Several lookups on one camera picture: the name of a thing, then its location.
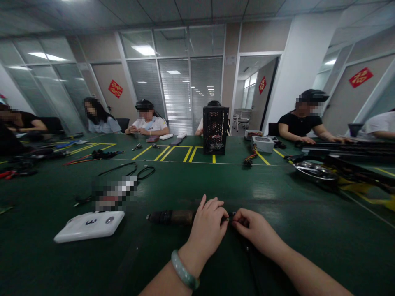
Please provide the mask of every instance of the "handheld device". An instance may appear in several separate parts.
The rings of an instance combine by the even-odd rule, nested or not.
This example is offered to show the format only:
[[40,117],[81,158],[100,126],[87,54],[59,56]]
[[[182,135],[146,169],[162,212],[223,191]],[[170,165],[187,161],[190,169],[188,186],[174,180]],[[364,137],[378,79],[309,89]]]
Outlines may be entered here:
[[124,216],[125,212],[91,212],[76,216],[53,240],[55,243],[66,243],[111,236]]

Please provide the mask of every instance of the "woman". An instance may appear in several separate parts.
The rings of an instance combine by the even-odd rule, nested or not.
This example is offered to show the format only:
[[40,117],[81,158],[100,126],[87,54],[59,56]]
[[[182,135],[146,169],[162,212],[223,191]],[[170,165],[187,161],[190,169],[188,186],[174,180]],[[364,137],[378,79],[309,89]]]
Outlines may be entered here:
[[125,130],[125,134],[164,136],[170,133],[166,121],[153,109],[153,104],[149,100],[138,101],[136,109],[139,119]]
[[89,131],[104,134],[120,134],[121,127],[118,121],[109,113],[107,113],[100,102],[88,97],[84,100],[86,116],[88,117]]
[[296,109],[279,120],[279,133],[284,139],[309,144],[316,142],[306,135],[313,129],[321,139],[329,142],[352,142],[350,139],[338,138],[326,130],[321,117],[315,115],[317,106],[328,99],[328,95],[321,90],[309,89],[304,91],[296,102]]
[[8,105],[0,104],[0,120],[12,132],[25,133],[29,131],[47,132],[48,128],[36,115],[17,111]]

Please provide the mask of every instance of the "white device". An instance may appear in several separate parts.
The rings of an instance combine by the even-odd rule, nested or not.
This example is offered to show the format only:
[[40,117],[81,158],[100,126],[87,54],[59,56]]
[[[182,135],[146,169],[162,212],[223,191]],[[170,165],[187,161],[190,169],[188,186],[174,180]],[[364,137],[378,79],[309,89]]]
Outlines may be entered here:
[[258,152],[268,152],[272,153],[274,148],[274,142],[268,137],[252,137],[251,148],[256,144],[256,149]]
[[111,236],[124,216],[125,212],[91,212],[76,216],[67,222],[53,240],[66,243]]
[[179,134],[178,136],[177,136],[177,138],[179,138],[179,139],[183,139],[183,138],[185,138],[186,137],[186,133],[182,133],[182,134]]
[[160,136],[159,139],[166,140],[166,139],[171,138],[173,136],[174,136],[173,134],[167,134],[167,135],[164,135],[164,136]]

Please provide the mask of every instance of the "beige wall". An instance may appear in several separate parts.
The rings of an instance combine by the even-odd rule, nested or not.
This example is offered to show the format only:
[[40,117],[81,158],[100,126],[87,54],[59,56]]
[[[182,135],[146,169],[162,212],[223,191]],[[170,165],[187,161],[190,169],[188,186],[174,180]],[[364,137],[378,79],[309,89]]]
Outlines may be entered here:
[[[239,23],[229,23],[226,25],[225,59],[229,56],[237,57],[237,49],[239,47],[239,33]],[[227,65],[225,62],[223,68],[222,106],[229,107],[230,110],[232,110],[235,74],[236,65]]]
[[243,23],[240,52],[283,51],[291,19]]

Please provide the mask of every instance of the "white t-shirt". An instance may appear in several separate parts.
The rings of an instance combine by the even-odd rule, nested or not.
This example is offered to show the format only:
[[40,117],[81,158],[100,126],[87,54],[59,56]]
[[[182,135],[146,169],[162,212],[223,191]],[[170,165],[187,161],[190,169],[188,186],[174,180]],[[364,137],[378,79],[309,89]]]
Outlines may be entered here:
[[375,139],[373,132],[395,132],[395,112],[382,113],[369,119],[358,132],[358,138]]
[[167,127],[166,121],[163,120],[161,117],[154,116],[150,122],[145,122],[145,119],[139,118],[137,119],[133,125],[137,128],[143,128],[147,131],[156,131],[162,130]]

